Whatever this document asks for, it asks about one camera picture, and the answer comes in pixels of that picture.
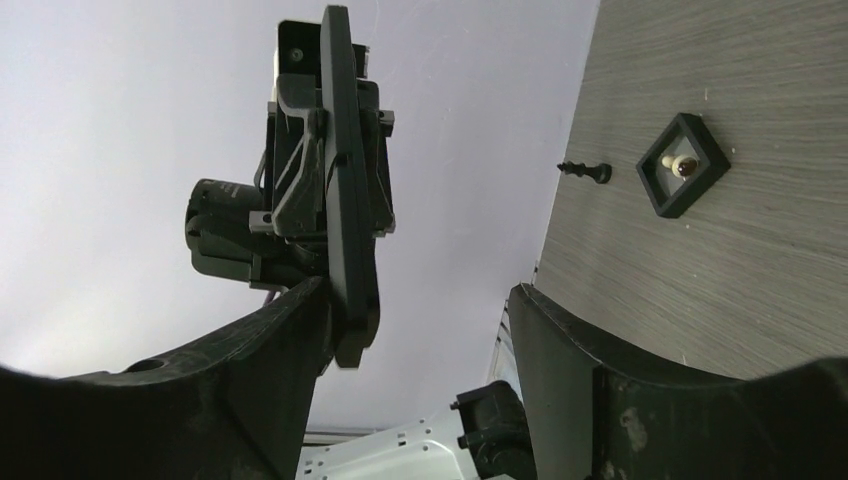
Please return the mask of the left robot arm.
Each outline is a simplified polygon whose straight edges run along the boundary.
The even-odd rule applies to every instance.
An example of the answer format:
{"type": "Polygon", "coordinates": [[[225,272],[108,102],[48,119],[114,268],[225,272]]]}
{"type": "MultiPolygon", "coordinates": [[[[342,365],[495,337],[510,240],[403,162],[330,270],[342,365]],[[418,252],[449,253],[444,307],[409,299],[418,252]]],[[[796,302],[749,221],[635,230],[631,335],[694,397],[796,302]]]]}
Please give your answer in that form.
{"type": "Polygon", "coordinates": [[[347,10],[277,29],[266,137],[249,184],[199,180],[185,238],[201,274],[270,297],[198,344],[215,429],[182,441],[152,479],[533,479],[524,408],[498,380],[406,427],[304,443],[317,379],[354,369],[380,322],[375,243],[395,227],[393,115],[367,77],[347,10]]]}

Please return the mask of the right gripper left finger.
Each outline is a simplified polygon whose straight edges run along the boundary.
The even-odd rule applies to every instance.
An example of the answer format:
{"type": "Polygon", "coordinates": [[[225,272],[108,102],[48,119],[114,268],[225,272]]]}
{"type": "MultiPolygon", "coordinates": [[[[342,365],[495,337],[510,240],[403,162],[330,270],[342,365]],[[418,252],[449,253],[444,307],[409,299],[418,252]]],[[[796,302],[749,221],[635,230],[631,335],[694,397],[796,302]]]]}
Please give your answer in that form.
{"type": "Polygon", "coordinates": [[[120,373],[1,372],[5,479],[293,479],[330,356],[328,289],[259,310],[120,373]]]}

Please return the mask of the plain black remote control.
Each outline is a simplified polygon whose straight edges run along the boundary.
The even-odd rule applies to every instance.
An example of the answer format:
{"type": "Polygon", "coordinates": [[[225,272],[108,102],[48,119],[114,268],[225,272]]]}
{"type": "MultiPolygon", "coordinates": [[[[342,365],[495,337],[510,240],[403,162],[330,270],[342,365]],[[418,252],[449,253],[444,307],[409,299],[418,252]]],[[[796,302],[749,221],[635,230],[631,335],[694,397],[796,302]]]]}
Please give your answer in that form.
{"type": "Polygon", "coordinates": [[[335,360],[360,365],[379,326],[373,222],[348,10],[325,9],[320,36],[322,102],[327,111],[326,217],[333,291],[335,360]]]}

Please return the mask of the black square frame box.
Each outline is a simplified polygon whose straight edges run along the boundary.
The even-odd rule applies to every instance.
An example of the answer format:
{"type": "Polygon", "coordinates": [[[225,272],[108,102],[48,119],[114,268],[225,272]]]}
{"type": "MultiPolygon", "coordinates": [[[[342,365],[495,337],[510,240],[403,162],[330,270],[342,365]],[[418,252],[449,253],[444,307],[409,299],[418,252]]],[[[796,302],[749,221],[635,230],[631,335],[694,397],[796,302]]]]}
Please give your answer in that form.
{"type": "Polygon", "coordinates": [[[637,163],[636,171],[655,214],[676,219],[730,168],[702,117],[678,113],[637,163]]]}

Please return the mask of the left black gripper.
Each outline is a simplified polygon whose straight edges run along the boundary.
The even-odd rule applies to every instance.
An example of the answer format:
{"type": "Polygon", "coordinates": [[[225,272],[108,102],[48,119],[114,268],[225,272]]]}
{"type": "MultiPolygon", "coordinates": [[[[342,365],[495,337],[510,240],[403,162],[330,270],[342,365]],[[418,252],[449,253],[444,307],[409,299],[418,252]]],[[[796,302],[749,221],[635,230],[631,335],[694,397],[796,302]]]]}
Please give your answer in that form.
{"type": "Polygon", "coordinates": [[[340,285],[376,279],[377,239],[394,232],[387,141],[394,114],[368,78],[370,49],[345,19],[284,20],[266,145],[251,282],[293,287],[307,276],[340,285]]]}

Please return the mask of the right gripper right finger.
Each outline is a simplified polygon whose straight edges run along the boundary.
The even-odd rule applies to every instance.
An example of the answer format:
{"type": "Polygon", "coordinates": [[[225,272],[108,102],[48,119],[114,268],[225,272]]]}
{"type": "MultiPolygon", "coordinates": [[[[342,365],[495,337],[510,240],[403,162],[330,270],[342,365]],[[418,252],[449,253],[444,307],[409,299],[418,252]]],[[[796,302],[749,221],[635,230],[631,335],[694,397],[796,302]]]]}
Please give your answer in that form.
{"type": "Polygon", "coordinates": [[[637,347],[530,284],[507,312],[543,479],[843,479],[847,362],[742,380],[637,347]]]}

